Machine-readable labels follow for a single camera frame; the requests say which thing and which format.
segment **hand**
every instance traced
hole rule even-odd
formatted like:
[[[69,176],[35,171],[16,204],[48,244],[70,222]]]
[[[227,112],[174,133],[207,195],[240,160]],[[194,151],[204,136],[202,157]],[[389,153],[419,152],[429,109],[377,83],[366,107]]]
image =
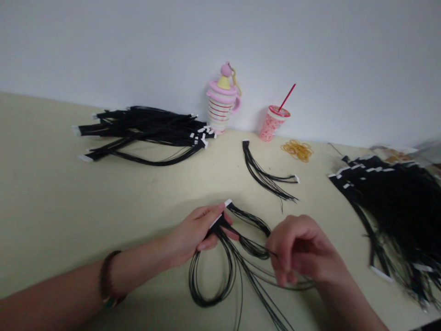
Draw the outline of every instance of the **hand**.
[[[277,254],[271,254],[271,264],[280,286],[297,283],[294,270],[317,283],[339,282],[349,275],[334,246],[307,215],[288,216],[275,227],[266,247]]]
[[[167,236],[168,245],[172,248],[171,267],[177,267],[190,259],[196,250],[204,251],[214,248],[218,238],[211,234],[204,240],[211,224],[225,209],[222,202],[218,206],[199,207],[193,210],[184,221],[179,224],[171,234]],[[231,218],[224,214],[229,224]],[[224,232],[233,240],[239,240],[239,236],[224,228]]]

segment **ice cream cone figure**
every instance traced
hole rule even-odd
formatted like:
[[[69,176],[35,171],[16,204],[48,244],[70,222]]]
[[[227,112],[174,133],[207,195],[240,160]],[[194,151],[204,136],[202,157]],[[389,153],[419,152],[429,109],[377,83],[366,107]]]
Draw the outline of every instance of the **ice cream cone figure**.
[[[208,116],[209,124],[215,134],[221,135],[225,132],[230,115],[239,110],[241,91],[236,83],[236,71],[231,68],[230,63],[225,63],[221,69],[222,75],[218,81],[212,80],[209,83],[207,95],[209,96]]]

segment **pink ball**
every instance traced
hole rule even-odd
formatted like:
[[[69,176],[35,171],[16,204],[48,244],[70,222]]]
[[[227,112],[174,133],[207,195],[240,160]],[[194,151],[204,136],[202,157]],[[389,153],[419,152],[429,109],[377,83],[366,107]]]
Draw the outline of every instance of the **pink ball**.
[[[220,74],[222,76],[226,76],[226,77],[230,77],[231,76],[231,67],[230,67],[230,63],[227,62],[225,63],[221,68],[220,68]]]

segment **pink cup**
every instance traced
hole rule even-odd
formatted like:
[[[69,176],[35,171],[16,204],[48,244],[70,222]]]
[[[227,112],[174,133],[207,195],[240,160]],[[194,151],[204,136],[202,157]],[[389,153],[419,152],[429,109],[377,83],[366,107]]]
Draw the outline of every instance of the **pink cup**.
[[[280,109],[278,106],[269,106],[259,138],[263,141],[271,141],[276,130],[289,117],[291,117],[291,114],[285,108]]]

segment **black cable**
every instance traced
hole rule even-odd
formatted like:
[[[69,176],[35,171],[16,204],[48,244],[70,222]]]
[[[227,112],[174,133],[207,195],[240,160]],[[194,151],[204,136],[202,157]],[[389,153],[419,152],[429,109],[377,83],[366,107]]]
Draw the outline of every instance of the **black cable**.
[[[330,180],[351,203],[371,240],[370,265],[379,258],[383,272],[393,277],[423,307],[441,302],[441,187],[415,162],[383,162],[377,156],[353,161]],[[374,231],[365,211],[375,221]]]
[[[271,233],[268,225],[260,218],[238,209],[233,204],[229,204],[227,208],[246,223],[259,228],[267,237]],[[220,301],[225,300],[226,297],[231,293],[236,280],[237,273],[239,273],[241,277],[241,303],[240,303],[239,319],[238,319],[239,322],[237,324],[237,330],[238,330],[242,318],[242,306],[243,306],[242,272],[244,272],[251,286],[254,288],[254,291],[259,297],[260,301],[262,302],[268,314],[270,315],[270,318],[272,319],[277,330],[293,330],[292,326],[290,325],[286,317],[279,310],[277,305],[273,302],[271,297],[264,289],[262,282],[289,291],[309,290],[314,287],[314,282],[311,280],[307,280],[307,281],[299,282],[296,286],[293,287],[286,287],[286,288],[280,287],[275,282],[274,274],[262,269],[261,267],[255,265],[254,263],[252,263],[251,261],[247,260],[245,257],[242,256],[242,254],[238,251],[237,247],[227,237],[227,235],[222,230],[222,228],[228,229],[229,231],[237,234],[239,236],[240,245],[248,254],[257,257],[261,260],[268,259],[270,257],[270,254],[276,255],[275,253],[268,251],[263,245],[260,245],[242,236],[226,221],[224,213],[222,213],[221,217],[212,226],[207,236],[210,235],[211,233],[214,233],[219,238],[220,243],[224,247],[228,260],[227,281],[224,284],[224,286],[218,291],[216,296],[209,299],[205,298],[200,292],[200,289],[198,287],[197,274],[198,274],[198,261],[200,257],[200,252],[196,252],[190,263],[190,269],[188,275],[190,293],[195,303],[201,307],[212,307],[218,304]]]
[[[215,138],[214,131],[205,122],[193,115],[180,115],[166,110],[134,106],[126,110],[104,111],[93,114],[99,124],[74,127],[81,136],[118,137],[119,139],[81,155],[86,161],[98,161],[108,155],[149,166],[169,166],[194,155],[206,148],[206,139]],[[150,161],[139,156],[120,151],[136,141],[183,147],[173,156],[161,161]]]
[[[281,189],[275,182],[282,183],[298,183],[298,178],[296,175],[291,175],[287,177],[277,177],[274,175],[270,175],[266,173],[261,166],[257,163],[257,161],[253,158],[250,150],[249,150],[249,140],[242,141],[243,154],[245,156],[245,164],[247,165],[248,171],[251,176],[259,183],[260,186],[270,191],[274,195],[278,196],[281,201],[289,200],[289,201],[298,201],[296,197],[287,193],[283,189]]]

